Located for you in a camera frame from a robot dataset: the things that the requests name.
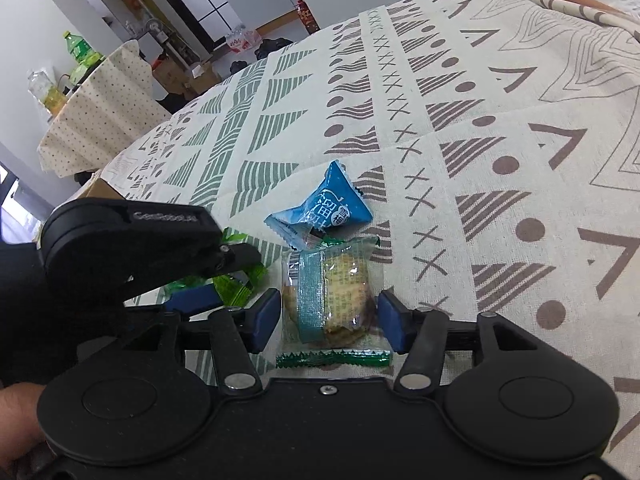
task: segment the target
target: screw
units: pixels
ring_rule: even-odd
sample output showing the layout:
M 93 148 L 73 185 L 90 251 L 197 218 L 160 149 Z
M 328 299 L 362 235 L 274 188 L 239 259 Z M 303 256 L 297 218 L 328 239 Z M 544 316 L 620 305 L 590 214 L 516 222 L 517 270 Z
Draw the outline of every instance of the screw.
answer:
M 431 379 L 422 374 L 407 374 L 400 377 L 400 384 L 407 390 L 423 390 L 431 386 Z
M 231 374 L 225 377 L 225 384 L 231 390 L 245 390 L 255 384 L 255 377 L 249 374 Z
M 323 395 L 335 395 L 338 393 L 338 388 L 325 384 L 324 386 L 320 386 L 320 393 Z

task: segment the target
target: green soda bottle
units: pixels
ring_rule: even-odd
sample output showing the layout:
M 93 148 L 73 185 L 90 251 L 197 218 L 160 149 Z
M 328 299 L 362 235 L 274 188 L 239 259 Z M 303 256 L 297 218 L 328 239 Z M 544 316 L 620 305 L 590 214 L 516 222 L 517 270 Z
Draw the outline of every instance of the green soda bottle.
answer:
M 102 59 L 102 54 L 92 49 L 91 45 L 82 36 L 76 36 L 66 31 L 64 37 L 66 39 L 66 49 L 79 64 L 89 68 Z

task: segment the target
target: blue triangular snack package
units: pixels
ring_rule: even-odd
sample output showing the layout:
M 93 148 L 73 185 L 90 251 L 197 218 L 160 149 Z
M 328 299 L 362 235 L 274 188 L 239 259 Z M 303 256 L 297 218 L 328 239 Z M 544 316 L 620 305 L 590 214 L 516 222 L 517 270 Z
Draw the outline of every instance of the blue triangular snack package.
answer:
M 324 172 L 324 180 L 304 203 L 272 213 L 264 223 L 287 244 L 302 251 L 313 248 L 311 229 L 324 232 L 329 227 L 371 222 L 373 215 L 360 193 L 334 160 Z

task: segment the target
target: skin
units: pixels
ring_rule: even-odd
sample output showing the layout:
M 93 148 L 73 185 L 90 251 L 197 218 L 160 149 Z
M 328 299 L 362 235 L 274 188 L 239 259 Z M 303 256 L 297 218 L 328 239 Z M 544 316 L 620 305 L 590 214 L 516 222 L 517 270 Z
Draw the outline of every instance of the skin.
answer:
M 0 467 L 9 472 L 13 461 L 27 454 L 44 434 L 36 406 L 44 386 L 19 383 L 0 390 Z

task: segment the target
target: patterned fabric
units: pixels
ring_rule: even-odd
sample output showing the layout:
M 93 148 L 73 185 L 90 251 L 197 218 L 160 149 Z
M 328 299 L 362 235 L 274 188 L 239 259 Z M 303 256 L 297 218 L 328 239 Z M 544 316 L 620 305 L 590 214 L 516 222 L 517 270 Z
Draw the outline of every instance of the patterned fabric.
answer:
M 374 214 L 353 235 L 381 239 L 374 292 L 460 320 L 499 312 L 601 375 L 621 405 L 606 458 L 634 478 L 640 44 L 546 4 L 363 12 L 212 88 L 103 177 L 130 199 L 204 205 L 272 260 L 283 241 L 264 218 L 299 205 L 339 158 Z M 370 373 L 273 370 L 279 337 L 256 360 L 267 375 Z M 448 379 L 463 368 L 446 363 Z
M 43 170 L 57 176 L 104 168 L 134 140 L 170 117 L 152 98 L 151 66 L 135 40 L 92 72 L 40 141 Z

